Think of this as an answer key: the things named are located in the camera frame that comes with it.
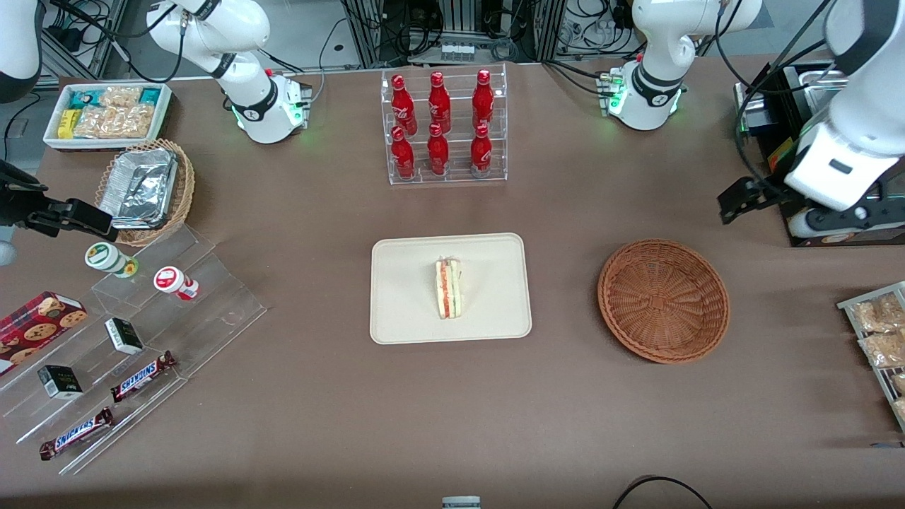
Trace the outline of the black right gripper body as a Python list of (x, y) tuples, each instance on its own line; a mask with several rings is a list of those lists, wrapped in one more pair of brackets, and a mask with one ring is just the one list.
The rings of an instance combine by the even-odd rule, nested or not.
[(46, 190), (33, 175), (1, 161), (1, 226), (15, 226), (29, 213), (42, 210)]

